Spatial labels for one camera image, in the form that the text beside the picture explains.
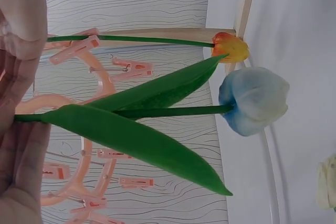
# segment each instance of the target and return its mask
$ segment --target tulip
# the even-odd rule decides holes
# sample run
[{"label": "tulip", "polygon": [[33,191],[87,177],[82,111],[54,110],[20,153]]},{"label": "tulip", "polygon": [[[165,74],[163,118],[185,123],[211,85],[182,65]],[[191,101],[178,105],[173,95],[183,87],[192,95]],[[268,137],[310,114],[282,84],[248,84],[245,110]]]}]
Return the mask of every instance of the tulip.
[{"label": "tulip", "polygon": [[245,60],[248,55],[248,46],[236,36],[228,33],[218,33],[212,39],[215,47],[212,49],[212,56],[229,54],[222,59],[222,63],[237,63]]},{"label": "tulip", "polygon": [[285,114],[288,90],[288,82],[268,69],[233,71],[219,88],[219,103],[234,108],[222,116],[238,134],[256,134]]}]

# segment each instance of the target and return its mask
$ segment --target orange tulip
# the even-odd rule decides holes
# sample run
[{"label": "orange tulip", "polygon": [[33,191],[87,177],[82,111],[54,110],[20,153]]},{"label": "orange tulip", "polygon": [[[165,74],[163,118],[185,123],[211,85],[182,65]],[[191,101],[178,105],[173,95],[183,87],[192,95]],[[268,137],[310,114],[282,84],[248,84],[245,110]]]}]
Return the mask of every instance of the orange tulip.
[{"label": "orange tulip", "polygon": [[215,47],[212,48],[212,56],[229,54],[222,59],[222,63],[237,63],[245,60],[248,55],[248,46],[236,36],[228,33],[218,33],[212,39]]}]

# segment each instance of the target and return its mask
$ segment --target plastic clothespin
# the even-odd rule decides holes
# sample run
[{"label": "plastic clothespin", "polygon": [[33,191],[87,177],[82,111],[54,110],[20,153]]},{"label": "plastic clothespin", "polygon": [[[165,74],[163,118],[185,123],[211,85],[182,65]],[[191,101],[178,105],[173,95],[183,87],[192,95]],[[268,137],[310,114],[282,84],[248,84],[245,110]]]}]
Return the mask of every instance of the plastic clothespin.
[{"label": "plastic clothespin", "polygon": [[89,38],[80,41],[73,41],[69,47],[51,56],[49,58],[50,62],[54,65],[57,65],[64,62],[67,59],[70,59],[76,55],[81,54],[82,52],[86,52],[95,47],[98,47],[100,44],[100,40],[97,36],[98,34],[99,31],[96,28],[75,34],[75,35],[89,35]]},{"label": "plastic clothespin", "polygon": [[95,212],[90,213],[89,219],[91,220],[90,224],[125,224],[123,221],[114,220],[108,216],[100,215]]},{"label": "plastic clothespin", "polygon": [[117,66],[127,67],[129,71],[110,76],[110,81],[125,81],[132,78],[141,78],[153,75],[153,65],[148,62],[132,60],[112,59],[112,63]]},{"label": "plastic clothespin", "polygon": [[86,151],[82,150],[81,152],[82,156],[91,156],[96,154],[98,158],[118,158],[118,159],[130,159],[133,158],[130,155],[127,155],[125,153],[117,152],[113,149],[109,148],[101,148],[98,149],[96,152],[87,153]]},{"label": "plastic clothespin", "polygon": [[93,211],[96,209],[106,208],[107,200],[106,198],[99,198],[92,195],[84,195],[78,193],[71,193],[72,196],[82,199],[83,207],[70,210],[70,213],[83,212],[83,211]]},{"label": "plastic clothespin", "polygon": [[42,178],[67,179],[69,177],[70,177],[70,166],[50,162],[43,163]]},{"label": "plastic clothespin", "polygon": [[98,149],[97,156],[99,158],[122,158],[122,159],[133,158],[130,155],[121,152],[116,152],[115,150],[112,149]]},{"label": "plastic clothespin", "polygon": [[119,178],[119,185],[122,188],[144,188],[154,186],[154,180],[152,178],[132,178],[132,177],[122,177]]}]

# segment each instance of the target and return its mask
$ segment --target flower stem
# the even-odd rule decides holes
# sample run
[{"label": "flower stem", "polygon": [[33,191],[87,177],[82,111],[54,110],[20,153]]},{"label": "flower stem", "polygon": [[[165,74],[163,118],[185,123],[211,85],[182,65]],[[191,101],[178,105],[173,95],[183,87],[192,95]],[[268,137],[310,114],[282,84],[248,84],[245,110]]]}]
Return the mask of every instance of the flower stem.
[{"label": "flower stem", "polygon": [[42,114],[15,115],[14,121],[20,122],[42,122]]},{"label": "flower stem", "polygon": [[[88,38],[88,35],[70,35],[70,36],[57,36],[49,37],[47,42],[56,41],[71,41],[71,40],[83,40]],[[156,43],[169,43],[169,44],[181,44],[198,47],[215,47],[213,43],[206,43],[200,41],[183,40],[183,39],[166,39],[166,38],[150,38],[150,37],[133,37],[133,36],[114,36],[114,35],[98,35],[101,40],[118,40],[118,41],[137,41],[137,42],[156,42]]]},{"label": "flower stem", "polygon": [[[188,108],[168,108],[168,109],[147,109],[147,110],[120,110],[115,114],[125,118],[160,118],[163,116],[183,116],[183,115],[206,115],[225,114],[233,109],[231,105],[188,107]],[[40,122],[42,114],[15,115],[15,121]]]}]

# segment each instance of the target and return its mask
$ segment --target hand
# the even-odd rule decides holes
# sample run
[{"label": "hand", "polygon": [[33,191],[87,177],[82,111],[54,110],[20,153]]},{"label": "hand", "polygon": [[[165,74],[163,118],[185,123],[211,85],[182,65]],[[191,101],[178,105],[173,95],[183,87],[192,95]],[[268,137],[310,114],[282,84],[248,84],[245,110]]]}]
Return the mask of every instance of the hand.
[{"label": "hand", "polygon": [[46,0],[0,0],[0,136],[34,81],[46,38]]},{"label": "hand", "polygon": [[40,188],[50,125],[14,122],[0,137],[0,223],[42,224]]}]

